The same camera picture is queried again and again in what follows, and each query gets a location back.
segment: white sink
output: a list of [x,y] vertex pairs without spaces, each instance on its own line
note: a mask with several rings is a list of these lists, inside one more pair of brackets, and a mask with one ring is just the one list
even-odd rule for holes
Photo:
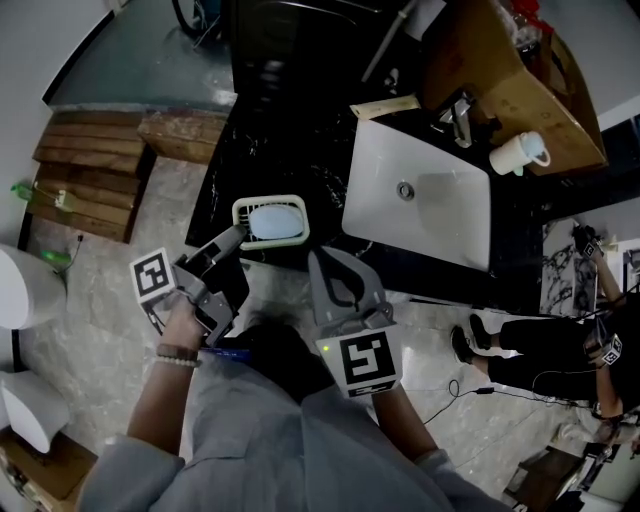
[[342,228],[351,236],[487,271],[489,177],[426,142],[359,121]]

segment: floor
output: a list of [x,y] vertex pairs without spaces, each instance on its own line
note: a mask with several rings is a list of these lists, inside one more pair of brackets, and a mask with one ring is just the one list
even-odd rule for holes
[[[185,17],[193,2],[181,0]],[[194,48],[169,0],[131,0],[96,37],[50,104],[131,104],[229,112],[235,102],[226,44]]]
[[[23,333],[25,363],[70,405],[72,420],[65,432],[96,453],[106,438],[126,429],[157,339],[135,302],[128,264],[160,246],[172,258],[189,251],[184,239],[205,171],[204,166],[158,159],[131,244],[85,235],[69,271],[66,316]],[[73,252],[76,235],[35,219],[29,250]],[[299,315],[304,336],[313,339],[306,274],[255,264],[246,273],[251,296],[242,308],[238,329],[247,311],[286,309]],[[460,382],[461,392],[487,385],[482,374],[458,363],[450,348],[449,332],[457,323],[467,326],[468,308],[412,303],[398,293],[390,298],[404,330],[402,382],[422,418],[449,403],[451,379]],[[479,314],[494,331],[514,318],[489,311]],[[544,448],[557,425],[573,415],[557,405],[469,394],[428,428],[462,475],[499,497],[517,464]]]

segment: marble floor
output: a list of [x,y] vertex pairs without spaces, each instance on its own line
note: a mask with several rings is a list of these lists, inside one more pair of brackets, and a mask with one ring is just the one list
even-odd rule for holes
[[[21,337],[25,364],[70,405],[72,419],[65,433],[98,454],[106,438],[126,429],[157,340],[135,302],[129,262],[161,246],[171,258],[191,250],[184,240],[205,172],[204,166],[158,159],[131,244],[85,235],[68,274],[67,314]],[[73,253],[76,236],[70,229],[34,219],[29,250]],[[247,266],[246,274],[251,295],[237,320],[238,329],[247,312],[286,310],[301,318],[303,335],[313,339],[306,274],[256,264]],[[390,297],[404,330],[402,382],[422,418],[449,403],[451,379],[460,382],[461,393],[487,385],[482,374],[457,362],[449,343],[453,325],[461,323],[468,330],[468,308],[408,302],[398,293]],[[490,330],[514,319],[490,311],[479,314]],[[500,497],[517,464],[549,444],[557,425],[573,417],[574,411],[558,405],[472,393],[428,428],[462,475]]]

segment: hand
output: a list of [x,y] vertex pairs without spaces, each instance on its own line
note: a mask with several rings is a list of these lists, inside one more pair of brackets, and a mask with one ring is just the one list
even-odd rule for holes
[[607,364],[603,359],[605,352],[602,347],[598,348],[598,350],[593,350],[595,347],[599,347],[599,344],[593,338],[588,339],[584,344],[585,352],[589,356],[589,364],[593,364],[596,368],[600,369]]
[[184,295],[179,295],[162,335],[162,343],[198,350],[205,333],[196,320],[195,307]]
[[576,226],[571,233],[577,251],[585,258],[598,254],[600,248],[596,242],[596,232],[591,226]]

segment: white toilet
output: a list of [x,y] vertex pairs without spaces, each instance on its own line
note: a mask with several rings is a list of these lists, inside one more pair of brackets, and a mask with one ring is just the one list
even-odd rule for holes
[[26,329],[62,314],[66,290],[53,268],[0,244],[0,327]]
[[47,453],[53,436],[71,417],[64,398],[31,371],[0,372],[0,379],[0,428],[10,425],[36,450]]

